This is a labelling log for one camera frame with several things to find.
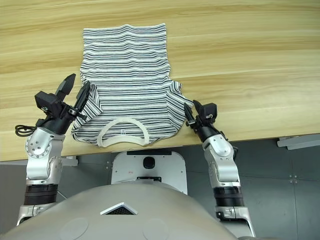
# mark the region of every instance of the gray floor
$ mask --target gray floor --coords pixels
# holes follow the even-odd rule
[[[235,161],[257,236],[319,240],[320,146],[286,150],[278,148],[275,139],[233,144],[240,148]],[[171,150],[185,159],[188,194],[214,215],[215,201],[201,147]],[[59,191],[68,198],[110,183],[115,156],[116,153],[80,156],[79,166],[64,167]],[[15,225],[23,202],[25,176],[25,166],[0,165],[0,233]]]

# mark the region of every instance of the wooden table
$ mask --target wooden table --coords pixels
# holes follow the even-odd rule
[[[320,132],[319,0],[2,0],[0,3],[1,161],[26,159],[17,124],[34,125],[38,91],[81,81],[83,28],[166,23],[171,78],[183,94],[218,105],[216,127],[232,141]],[[150,148],[199,144],[193,131]],[[140,149],[77,142],[62,154]]]

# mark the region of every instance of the white panel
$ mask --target white panel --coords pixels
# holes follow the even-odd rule
[[[145,157],[154,158],[154,168],[144,168]],[[137,177],[161,177],[162,183],[168,184],[186,195],[188,194],[185,160],[174,151],[171,155],[127,155],[127,152],[119,153],[113,161],[111,184],[135,181]]]

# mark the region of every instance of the striped shirt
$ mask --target striped shirt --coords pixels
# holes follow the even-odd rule
[[[181,84],[169,78],[166,25],[85,28],[80,67],[89,99],[71,134],[98,146],[169,138],[185,121]]]

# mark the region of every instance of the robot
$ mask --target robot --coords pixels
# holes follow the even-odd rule
[[[74,106],[63,102],[75,76],[68,76],[55,94],[40,91],[35,95],[37,107],[46,114],[36,127],[16,126],[17,135],[28,137],[25,198],[17,227],[1,239],[257,239],[234,162],[237,149],[213,126],[217,117],[214,103],[193,101],[195,118],[186,104],[184,110],[186,125],[202,142],[218,220],[188,196],[185,162],[175,152],[122,152],[114,160],[111,185],[56,203],[65,133],[77,117],[86,118],[81,111],[89,82],[80,89]]]

